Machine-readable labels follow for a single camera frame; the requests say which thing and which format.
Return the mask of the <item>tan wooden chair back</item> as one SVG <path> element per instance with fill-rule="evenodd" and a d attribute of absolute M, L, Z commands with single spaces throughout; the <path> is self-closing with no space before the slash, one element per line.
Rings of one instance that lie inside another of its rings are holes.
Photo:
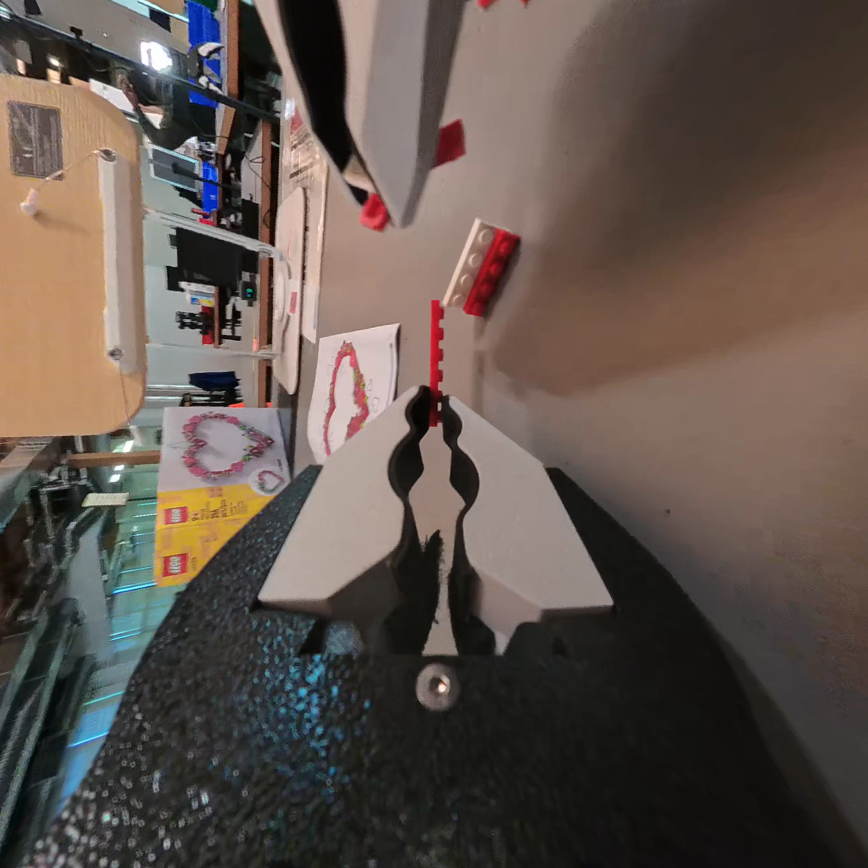
<path fill-rule="evenodd" d="M 142 173 L 101 96 L 2 74 L 1 435 L 97 435 L 146 396 Z"/>

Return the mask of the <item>red and white lego assembly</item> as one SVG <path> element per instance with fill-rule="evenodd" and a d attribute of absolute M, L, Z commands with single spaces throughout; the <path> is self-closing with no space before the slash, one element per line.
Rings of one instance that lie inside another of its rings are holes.
<path fill-rule="evenodd" d="M 441 304 L 484 318 L 509 275 L 522 238 L 475 218 Z"/>

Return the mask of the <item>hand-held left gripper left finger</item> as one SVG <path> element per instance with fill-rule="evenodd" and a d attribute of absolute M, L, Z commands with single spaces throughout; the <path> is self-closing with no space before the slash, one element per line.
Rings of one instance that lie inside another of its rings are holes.
<path fill-rule="evenodd" d="M 431 541 L 410 491 L 424 471 L 430 389 L 393 401 L 320 468 L 264 584 L 268 609 L 349 623 L 374 653 L 422 653 L 431 631 Z"/>

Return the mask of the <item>white rounded tray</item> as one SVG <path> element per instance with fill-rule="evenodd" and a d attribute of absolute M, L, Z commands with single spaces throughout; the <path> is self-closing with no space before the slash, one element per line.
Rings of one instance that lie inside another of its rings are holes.
<path fill-rule="evenodd" d="M 298 390 L 301 315 L 304 300 L 308 248 L 307 190 L 292 190 L 277 211 L 274 261 L 273 363 L 274 375 L 290 396 Z"/>

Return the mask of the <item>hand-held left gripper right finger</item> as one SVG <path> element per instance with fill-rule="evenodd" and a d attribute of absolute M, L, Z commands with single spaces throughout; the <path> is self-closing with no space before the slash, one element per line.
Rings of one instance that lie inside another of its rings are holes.
<path fill-rule="evenodd" d="M 493 656 L 528 624 L 610 614 L 613 598 L 543 463 L 447 396 L 443 439 L 462 501 L 448 580 L 461 656 Z"/>

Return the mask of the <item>long red lego plate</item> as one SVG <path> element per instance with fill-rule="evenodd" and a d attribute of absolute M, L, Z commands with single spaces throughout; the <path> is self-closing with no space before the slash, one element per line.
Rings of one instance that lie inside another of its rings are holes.
<path fill-rule="evenodd" d="M 443 315 L 442 303 L 430 301 L 429 322 L 429 427 L 440 425 L 442 418 L 443 382 Z"/>

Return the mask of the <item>white sheet with red label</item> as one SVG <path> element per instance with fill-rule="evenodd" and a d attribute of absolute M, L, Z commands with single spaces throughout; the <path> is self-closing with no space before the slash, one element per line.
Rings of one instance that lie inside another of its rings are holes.
<path fill-rule="evenodd" d="M 282 195 L 312 189 L 327 179 L 328 164 L 295 100 L 286 97 L 279 131 L 278 184 Z"/>

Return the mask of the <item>black monitor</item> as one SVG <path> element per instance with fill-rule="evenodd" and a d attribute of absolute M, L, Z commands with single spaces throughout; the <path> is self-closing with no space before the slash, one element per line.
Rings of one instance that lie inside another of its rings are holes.
<path fill-rule="evenodd" d="M 236 288 L 244 274 L 258 274 L 259 258 L 243 246 L 177 228 L 173 247 L 176 266 L 167 266 L 167 288 L 181 292 L 181 283 Z"/>

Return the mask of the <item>blue plastic crate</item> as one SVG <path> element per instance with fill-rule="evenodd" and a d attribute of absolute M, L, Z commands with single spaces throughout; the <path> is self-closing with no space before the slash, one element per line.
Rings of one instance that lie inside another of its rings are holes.
<path fill-rule="evenodd" d="M 223 90 L 225 72 L 221 26 L 214 14 L 217 5 L 217 2 L 185 2 L 189 33 L 188 79 L 210 94 Z"/>

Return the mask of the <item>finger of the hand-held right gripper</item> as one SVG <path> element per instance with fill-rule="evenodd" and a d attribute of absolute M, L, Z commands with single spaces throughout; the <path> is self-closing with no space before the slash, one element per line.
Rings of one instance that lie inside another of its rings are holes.
<path fill-rule="evenodd" d="M 361 204 L 361 184 L 347 178 L 361 165 L 350 123 L 350 12 L 353 2 L 255 1 L 285 92 L 296 103 L 336 181 Z"/>
<path fill-rule="evenodd" d="M 350 155 L 344 183 L 410 225 L 435 163 L 466 3 L 340 1 Z"/>

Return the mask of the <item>heart picture instruction booklet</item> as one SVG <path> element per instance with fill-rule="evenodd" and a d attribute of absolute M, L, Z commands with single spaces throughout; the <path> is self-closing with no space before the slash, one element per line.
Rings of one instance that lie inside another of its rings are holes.
<path fill-rule="evenodd" d="M 320 339 L 307 439 L 322 464 L 395 398 L 399 324 Z"/>

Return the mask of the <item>lego set box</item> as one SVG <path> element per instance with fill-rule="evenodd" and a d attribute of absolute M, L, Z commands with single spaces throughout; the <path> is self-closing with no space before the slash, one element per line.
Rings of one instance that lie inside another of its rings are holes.
<path fill-rule="evenodd" d="M 170 407 L 157 479 L 154 581 L 187 583 L 292 479 L 277 409 Z"/>

